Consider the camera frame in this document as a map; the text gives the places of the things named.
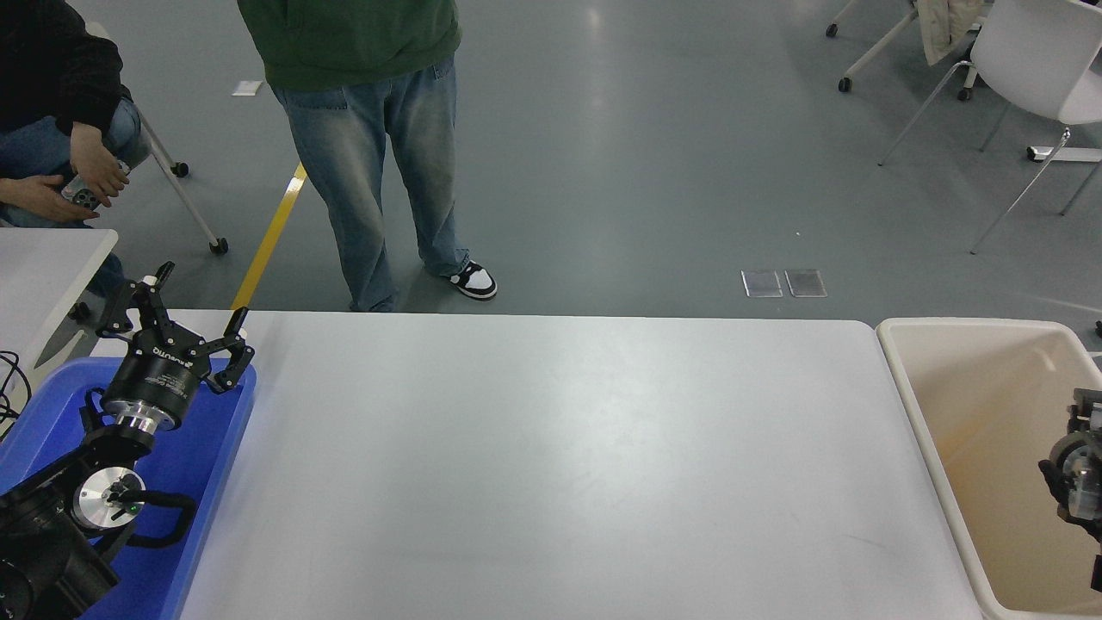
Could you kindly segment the seated person's right hand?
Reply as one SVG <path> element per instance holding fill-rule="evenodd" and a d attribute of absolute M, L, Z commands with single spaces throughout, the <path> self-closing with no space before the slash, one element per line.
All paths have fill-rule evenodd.
<path fill-rule="evenodd" d="M 97 219 L 95 209 L 79 207 L 64 199 L 58 187 L 62 174 L 37 174 L 24 180 L 1 180 L 1 202 L 48 222 L 85 222 Z"/>

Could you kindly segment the seated person's left hand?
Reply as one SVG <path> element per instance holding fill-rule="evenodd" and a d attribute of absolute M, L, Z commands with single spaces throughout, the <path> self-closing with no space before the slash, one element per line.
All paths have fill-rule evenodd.
<path fill-rule="evenodd" d="M 106 208 L 114 207 L 115 197 L 129 184 L 117 157 L 105 146 L 102 130 L 88 123 L 71 126 L 71 168 Z"/>

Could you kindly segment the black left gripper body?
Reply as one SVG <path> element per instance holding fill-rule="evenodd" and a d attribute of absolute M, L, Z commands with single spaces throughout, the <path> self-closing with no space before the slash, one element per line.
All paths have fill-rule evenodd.
<path fill-rule="evenodd" d="M 100 407 L 115 418 L 149 418 L 159 429 L 176 429 L 188 416 L 201 380 L 210 372 L 208 358 L 188 357 L 201 335 L 171 325 L 137 331 L 127 346 Z"/>

